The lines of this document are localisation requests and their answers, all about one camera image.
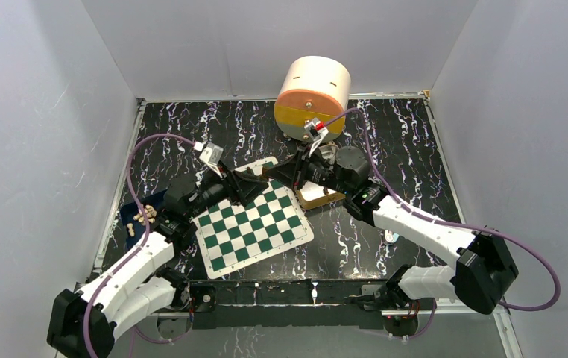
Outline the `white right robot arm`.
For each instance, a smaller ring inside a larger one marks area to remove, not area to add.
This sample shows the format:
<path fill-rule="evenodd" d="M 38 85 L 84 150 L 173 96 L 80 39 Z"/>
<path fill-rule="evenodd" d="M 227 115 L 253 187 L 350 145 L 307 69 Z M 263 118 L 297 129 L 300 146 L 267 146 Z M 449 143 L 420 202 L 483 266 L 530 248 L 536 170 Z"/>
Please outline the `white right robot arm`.
<path fill-rule="evenodd" d="M 443 261 L 442 266 L 401 266 L 381 288 L 353 299 L 354 304 L 370 310 L 405 309 L 423 298 L 446 298 L 481 314 L 492 313 L 519 274 L 504 239 L 486 230 L 426 218 L 423 211 L 397 202 L 385 186 L 372 180 L 371 169 L 356 147 L 338 149 L 332 162 L 299 148 L 262 174 L 290 189 L 314 183 L 339 192 L 354 219 L 409 239 Z"/>

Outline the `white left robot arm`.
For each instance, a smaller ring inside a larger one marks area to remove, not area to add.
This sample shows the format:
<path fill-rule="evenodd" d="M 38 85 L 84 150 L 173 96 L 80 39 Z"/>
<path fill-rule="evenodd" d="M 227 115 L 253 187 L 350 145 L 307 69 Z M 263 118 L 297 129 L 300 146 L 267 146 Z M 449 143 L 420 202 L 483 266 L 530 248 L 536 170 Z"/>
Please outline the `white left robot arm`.
<path fill-rule="evenodd" d="M 163 307 L 182 310 L 189 282 L 164 269 L 195 235 L 194 220 L 222 201 L 246 207 L 268 188 L 268 179 L 245 169 L 207 172 L 200 183 L 175 178 L 156 195 L 157 221 L 142 238 L 92 282 L 54 299 L 46 341 L 65 357 L 107 357 L 116 340 Z"/>

